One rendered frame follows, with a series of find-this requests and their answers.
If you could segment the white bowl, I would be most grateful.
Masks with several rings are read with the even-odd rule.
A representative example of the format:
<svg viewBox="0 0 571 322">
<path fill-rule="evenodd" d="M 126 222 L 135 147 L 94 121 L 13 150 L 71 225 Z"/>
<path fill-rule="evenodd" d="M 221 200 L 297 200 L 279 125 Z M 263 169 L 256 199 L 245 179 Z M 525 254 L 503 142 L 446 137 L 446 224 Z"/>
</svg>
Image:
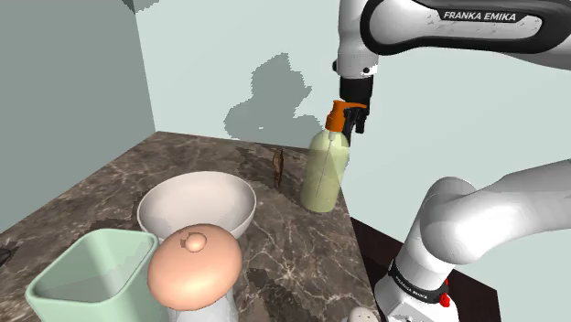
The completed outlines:
<svg viewBox="0 0 571 322">
<path fill-rule="evenodd" d="M 164 240 L 189 225 L 209 223 L 240 238 L 256 210 L 257 197 L 240 177 L 198 171 L 169 178 L 151 188 L 136 207 L 143 231 Z"/>
</svg>

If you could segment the pale green orange-topped spray bottle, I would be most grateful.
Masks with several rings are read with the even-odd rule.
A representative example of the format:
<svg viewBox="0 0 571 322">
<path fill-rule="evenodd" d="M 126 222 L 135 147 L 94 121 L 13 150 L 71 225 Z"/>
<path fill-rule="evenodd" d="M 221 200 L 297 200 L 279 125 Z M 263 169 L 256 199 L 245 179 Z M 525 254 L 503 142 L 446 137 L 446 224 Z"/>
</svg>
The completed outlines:
<svg viewBox="0 0 571 322">
<path fill-rule="evenodd" d="M 314 135 L 309 146 L 300 190 L 301 204 L 307 210 L 326 213 L 334 209 L 350 158 L 347 136 L 365 111 L 366 106 L 360 103 L 333 102 L 324 129 Z"/>
</svg>

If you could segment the thin brown upright object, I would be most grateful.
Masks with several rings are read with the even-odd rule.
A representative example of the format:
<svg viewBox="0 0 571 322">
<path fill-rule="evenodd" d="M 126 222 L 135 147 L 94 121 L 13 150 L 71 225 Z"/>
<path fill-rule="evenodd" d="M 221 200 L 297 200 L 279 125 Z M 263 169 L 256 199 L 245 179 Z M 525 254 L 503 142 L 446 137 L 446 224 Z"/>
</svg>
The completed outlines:
<svg viewBox="0 0 571 322">
<path fill-rule="evenodd" d="M 282 148 L 277 148 L 273 157 L 274 166 L 274 185 L 279 188 L 282 180 L 283 167 L 284 167 L 284 152 Z"/>
</svg>

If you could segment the white rounded shaker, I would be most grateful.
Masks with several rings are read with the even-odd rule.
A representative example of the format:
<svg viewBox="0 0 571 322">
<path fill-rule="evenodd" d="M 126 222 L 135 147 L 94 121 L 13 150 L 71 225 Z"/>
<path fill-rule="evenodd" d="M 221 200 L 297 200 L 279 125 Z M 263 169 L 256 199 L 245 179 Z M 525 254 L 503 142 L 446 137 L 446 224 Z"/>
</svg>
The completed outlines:
<svg viewBox="0 0 571 322">
<path fill-rule="evenodd" d="M 355 306 L 342 322 L 380 322 L 377 316 L 368 308 Z"/>
</svg>

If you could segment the mint green square container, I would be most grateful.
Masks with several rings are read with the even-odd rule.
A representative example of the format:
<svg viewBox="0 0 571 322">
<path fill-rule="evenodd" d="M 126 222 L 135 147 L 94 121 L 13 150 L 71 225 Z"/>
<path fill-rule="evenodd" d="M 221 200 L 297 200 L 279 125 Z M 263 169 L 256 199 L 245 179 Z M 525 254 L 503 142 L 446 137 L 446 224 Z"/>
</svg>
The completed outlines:
<svg viewBox="0 0 571 322">
<path fill-rule="evenodd" d="M 143 231 L 91 231 L 63 252 L 27 287 L 41 322 L 169 322 L 147 286 L 159 245 Z"/>
</svg>

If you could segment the peach dome on white base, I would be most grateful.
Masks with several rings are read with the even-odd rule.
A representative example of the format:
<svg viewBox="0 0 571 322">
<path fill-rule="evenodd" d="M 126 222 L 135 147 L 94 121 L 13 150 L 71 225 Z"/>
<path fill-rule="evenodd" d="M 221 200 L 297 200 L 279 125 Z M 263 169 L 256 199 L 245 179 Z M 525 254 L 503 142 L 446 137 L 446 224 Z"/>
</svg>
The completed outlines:
<svg viewBox="0 0 571 322">
<path fill-rule="evenodd" d="M 168 322 L 239 322 L 233 286 L 242 271 L 239 243 L 225 229 L 197 224 L 160 244 L 148 266 L 151 295 Z"/>
</svg>

